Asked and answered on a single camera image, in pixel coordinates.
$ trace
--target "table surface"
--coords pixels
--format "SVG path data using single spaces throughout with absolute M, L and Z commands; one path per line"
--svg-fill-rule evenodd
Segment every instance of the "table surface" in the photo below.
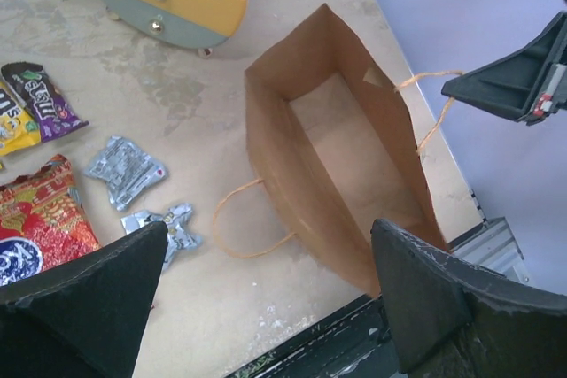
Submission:
M 136 378 L 223 376 L 359 296 L 295 241 L 241 260 L 209 237 L 219 200 L 254 177 L 245 150 L 243 71 L 322 3 L 351 26 L 392 81 L 410 77 L 375 0 L 252 0 L 237 35 L 207 60 L 109 20 L 100 0 L 0 0 L 0 63 L 43 64 L 90 121 L 63 140 L 4 158 L 1 181 L 32 173 L 56 153 L 67 156 L 97 236 L 109 243 L 124 234 L 121 214 L 104 184 L 80 171 L 111 135 L 122 135 L 170 171 L 129 212 L 164 212 L 180 202 L 196 207 L 191 228 L 205 244 L 180 253 L 163 274 Z M 430 110 L 416 87 L 402 95 L 421 140 L 433 125 Z M 447 240 L 476 226 L 477 207 L 441 134 L 428 144 L 423 168 Z M 224 214 L 228 243 L 243 251 L 285 235 L 260 189 Z

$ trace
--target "paper bag handle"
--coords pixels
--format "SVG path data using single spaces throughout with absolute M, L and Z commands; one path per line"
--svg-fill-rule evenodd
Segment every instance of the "paper bag handle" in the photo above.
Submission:
M 258 184 L 262 183 L 263 181 L 264 181 L 263 179 L 258 178 L 258 179 L 255 179 L 253 181 L 246 183 L 245 185 L 242 185 L 238 189 L 233 190 L 232 192 L 230 192 L 227 196 L 225 196 L 221 200 L 221 202 L 216 206 L 216 210 L 214 210 L 213 225 L 212 225 L 214 242 L 217 244 L 217 246 L 222 251 L 224 251 L 226 254 L 228 254 L 231 257 L 234 257 L 234 258 L 257 258 L 257 257 L 265 256 L 266 254 L 269 254 L 273 250 L 277 249 L 280 245 L 287 243 L 290 239 L 292 239 L 295 236 L 295 233 L 290 232 L 284 239 L 282 239 L 280 242 L 278 242 L 273 247 L 268 248 L 267 250 L 264 250 L 264 251 L 255 252 L 253 254 L 241 254 L 237 251 L 233 251 L 222 240 L 221 233 L 219 232 L 219 229 L 217 227 L 217 220 L 219 218 L 219 214 L 221 212 L 222 207 L 237 193 L 242 192 L 243 190 L 249 189 L 252 186 L 258 185 Z
M 394 87 L 393 90 L 394 92 L 399 92 L 400 90 L 406 88 L 407 86 L 417 83 L 423 77 L 442 76 L 442 75 L 450 75 L 450 74 L 463 75 L 465 74 L 465 72 L 460 70 L 449 70 L 449 71 L 438 71 L 436 73 L 419 73 L 414 75 L 412 78 L 407 79 L 406 81 L 400 83 L 398 86 Z M 439 130 L 453 102 L 454 102 L 454 97 L 449 97 L 449 99 L 443 106 L 443 110 L 441 110 L 441 114 L 439 115 L 439 119 L 435 123 L 435 126 L 433 126 L 429 132 L 427 132 L 427 135 L 424 137 L 424 139 L 419 143 L 419 145 L 417 145 L 417 154 L 422 153 L 422 150 L 423 148 L 425 148 L 427 142 L 429 142 L 429 140 L 433 137 L 433 135 L 435 135 L 435 132 Z

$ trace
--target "paper bag opening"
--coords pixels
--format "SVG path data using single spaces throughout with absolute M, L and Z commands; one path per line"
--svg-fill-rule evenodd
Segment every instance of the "paper bag opening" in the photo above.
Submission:
M 447 249 L 408 108 L 328 5 L 258 58 L 245 86 L 252 167 L 314 258 L 377 297 L 374 219 Z

